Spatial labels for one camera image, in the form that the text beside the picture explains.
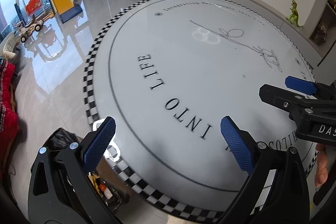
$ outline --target round table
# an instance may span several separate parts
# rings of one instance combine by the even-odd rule
[[[247,178],[221,135],[224,116],[273,149],[295,146],[310,173],[314,144],[258,96],[264,84],[286,89],[289,75],[315,81],[293,42],[254,11],[228,0],[144,0],[95,39],[84,101],[91,125],[116,121],[105,157],[121,180],[167,213],[212,223]]]

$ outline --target finger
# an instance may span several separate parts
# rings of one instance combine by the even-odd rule
[[[318,171],[322,171],[327,167],[328,158],[324,151],[320,151],[317,156],[317,168]]]
[[[315,182],[315,187],[316,188],[320,188],[322,186],[322,183],[320,182],[318,173],[315,174],[314,182]]]
[[[320,172],[317,172],[315,175],[315,187],[321,187],[328,179],[328,171],[324,169]]]
[[[322,150],[324,150],[324,148],[325,148],[325,145],[324,145],[324,144],[321,144],[321,143],[317,143],[317,144],[316,144],[316,147],[315,147],[315,149],[316,149],[317,151],[322,151]]]

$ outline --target blue clamp pad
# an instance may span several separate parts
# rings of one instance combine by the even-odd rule
[[[317,87],[311,82],[288,76],[285,79],[285,85],[289,89],[296,90],[307,95],[313,95],[317,93]]]
[[[230,147],[240,169],[251,175],[254,170],[252,152],[227,117],[221,120],[220,131]]]
[[[93,172],[96,169],[115,132],[116,122],[113,118],[110,118],[84,154],[83,170],[85,174]]]

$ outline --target signature drawing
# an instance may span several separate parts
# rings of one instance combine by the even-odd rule
[[[236,40],[234,40],[233,38],[238,38],[238,37],[242,37],[244,35],[244,31],[241,30],[241,29],[232,29],[232,30],[229,30],[229,31],[226,31],[224,29],[221,29],[219,28],[219,32],[215,32],[215,31],[212,31],[206,27],[203,27],[202,25],[196,23],[196,22],[193,22],[192,20],[189,20],[190,22],[194,23],[195,25],[199,26],[199,27],[202,27],[206,30],[208,30],[209,32],[212,32],[220,37],[223,37],[225,38],[226,40],[232,42],[232,43],[235,43],[235,44],[238,44],[238,45],[241,45],[241,46],[244,46],[244,47],[247,47],[257,53],[260,54],[260,56],[263,57],[263,59],[265,60],[266,64],[272,68],[272,65],[276,66],[278,68],[278,70],[280,72],[282,72],[282,69],[280,68],[280,62],[279,62],[279,59],[277,57],[277,55],[274,53],[273,50],[266,50],[264,48],[261,48],[261,47],[250,47],[248,45],[245,45],[245,44],[242,44]]]

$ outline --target checkered table edge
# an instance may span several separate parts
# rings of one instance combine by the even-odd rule
[[[86,110],[86,115],[88,118],[88,122],[90,124],[90,127],[92,128],[93,123],[100,118],[96,104],[95,104],[95,96],[93,92],[93,67],[95,64],[95,58],[97,51],[99,49],[99,46],[101,44],[101,41],[103,40],[104,36],[108,32],[108,30],[113,26],[113,24],[124,14],[126,14],[128,11],[132,10],[133,8],[146,3],[151,0],[142,0],[139,1],[123,11],[116,14],[110,21],[107,22],[107,24],[102,28],[102,30],[98,33],[97,37],[94,40],[94,43],[92,44],[90,51],[88,53],[87,59],[86,59],[86,65],[84,68],[84,77],[83,77],[83,93],[84,93],[84,105]],[[281,32],[283,35],[285,35],[276,25],[271,23],[268,19],[263,17],[262,15],[258,14],[257,12],[249,9],[246,6],[243,6],[241,4],[238,4],[231,0],[225,0],[227,2],[233,3],[235,5],[244,7],[247,10],[250,10],[253,13],[256,13],[260,17],[262,17],[265,21],[272,24],[279,32]],[[315,79],[314,74],[312,73],[312,68],[310,67],[309,63],[306,61],[300,50],[295,46],[295,44],[290,40],[292,45],[297,49],[297,51],[300,53],[301,57],[305,60],[308,68],[311,71],[311,74]],[[309,164],[309,167],[305,171],[306,176],[309,175],[310,171],[312,170],[315,160],[317,157],[317,153],[315,153],[313,160]],[[143,198],[146,199],[147,202],[151,203],[156,208],[159,208],[161,210],[166,211],[169,214],[175,215],[179,218],[183,218],[189,221],[199,222],[199,223],[215,223],[219,217],[223,214],[221,211],[210,211],[210,210],[204,210],[201,208],[193,207],[187,204],[183,204],[178,202],[177,200],[174,200],[173,198],[169,198],[166,195],[162,194],[160,191],[154,189],[151,187],[145,180],[139,177],[138,174],[132,170],[132,168],[123,160],[122,157],[120,157],[120,160],[115,163],[114,167],[112,168],[113,171],[118,174],[119,178],[123,180],[126,184],[128,184],[135,192],[139,193]],[[262,209],[263,206],[255,207],[251,214],[255,214],[259,212]]]

